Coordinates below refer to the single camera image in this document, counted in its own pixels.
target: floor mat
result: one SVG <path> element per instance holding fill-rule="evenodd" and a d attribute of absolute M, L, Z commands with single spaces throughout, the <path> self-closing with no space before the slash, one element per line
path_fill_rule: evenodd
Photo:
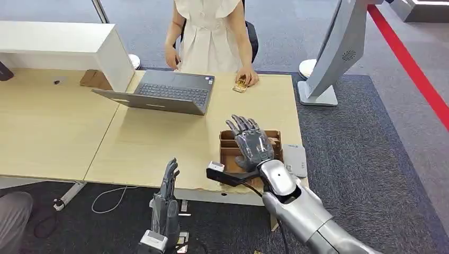
<path fill-rule="evenodd" d="M 292 77 L 295 84 L 299 77 Z M 344 76 L 336 94 L 338 107 L 297 105 L 311 188 L 342 227 L 376 250 L 444 253 L 447 236 L 371 79 Z M 148 202 L 156 190 L 130 189 L 116 210 L 99 215 L 91 212 L 92 201 L 115 186 L 88 184 L 58 214 L 54 234 L 36 239 L 36 221 L 69 187 L 46 182 L 11 189 L 31 193 L 42 207 L 29 223 L 24 253 L 133 253 L 149 228 Z M 112 207 L 120 194 L 104 195 L 96 209 Z M 181 218 L 182 230 L 205 243 L 209 253 L 283 252 L 280 233 L 269 231 L 263 207 L 189 202 L 188 212 L 192 216 Z M 288 243 L 291 253 L 308 253 L 290 233 Z M 191 250 L 202 253 L 196 246 Z"/>

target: red stripe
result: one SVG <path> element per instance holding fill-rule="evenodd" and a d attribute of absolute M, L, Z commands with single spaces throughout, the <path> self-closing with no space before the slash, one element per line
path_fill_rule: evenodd
<path fill-rule="evenodd" d="M 399 40 L 391 26 L 387 23 L 385 18 L 380 13 L 379 9 L 375 5 L 368 5 L 368 12 L 373 18 L 374 23 L 378 26 L 385 41 L 387 41 L 394 55 L 398 58 L 399 62 L 404 67 L 408 76 L 415 83 L 418 90 L 427 100 L 431 108 L 435 111 L 436 115 L 449 131 L 449 107 L 440 97 L 438 92 L 432 86 L 430 81 L 424 75 L 423 71 L 419 68 L 413 57 L 408 52 L 404 44 Z"/>

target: black chair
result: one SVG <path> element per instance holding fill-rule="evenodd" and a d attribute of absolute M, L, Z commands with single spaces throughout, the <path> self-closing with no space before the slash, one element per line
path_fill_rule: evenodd
<path fill-rule="evenodd" d="M 241 0 L 243 3 L 243 10 L 245 11 L 245 0 Z M 185 29 L 185 24 L 186 24 L 187 20 L 184 20 L 184 24 L 181 30 L 181 40 L 183 40 L 184 38 L 184 29 Z M 253 50 L 253 59 L 251 60 L 251 62 L 254 62 L 254 59 L 256 58 L 257 52 L 259 51 L 259 40 L 257 39 L 257 33 L 256 33 L 256 29 L 254 28 L 254 25 L 251 24 L 248 21 L 245 21 L 246 24 L 246 30 L 248 31 L 248 36 L 249 36 L 249 42 L 251 43 L 251 48 Z"/>

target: laptop keyboard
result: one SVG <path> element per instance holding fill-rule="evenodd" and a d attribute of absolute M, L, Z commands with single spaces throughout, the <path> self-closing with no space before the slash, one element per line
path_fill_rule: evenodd
<path fill-rule="evenodd" d="M 140 87 L 139 94 L 164 98 L 188 99 L 195 102 L 197 106 L 203 107 L 206 103 L 208 90 L 144 83 Z"/>

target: cardboard box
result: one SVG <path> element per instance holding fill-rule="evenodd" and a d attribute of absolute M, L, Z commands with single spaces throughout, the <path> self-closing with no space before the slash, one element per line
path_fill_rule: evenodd
<path fill-rule="evenodd" d="M 284 158 L 282 153 L 281 133 L 279 131 L 265 131 L 265 133 L 273 146 L 274 158 L 283 162 Z M 241 156 L 241 152 L 234 140 L 234 134 L 232 131 L 226 130 L 220 132 L 220 163 L 224 165 L 225 172 L 245 172 L 236 164 L 235 158 L 237 156 Z M 248 184 L 257 189 L 262 189 L 264 186 L 260 177 L 248 181 Z"/>
<path fill-rule="evenodd" d="M 80 86 L 96 87 L 102 90 L 112 90 L 109 81 L 99 70 L 87 70 L 79 82 Z"/>

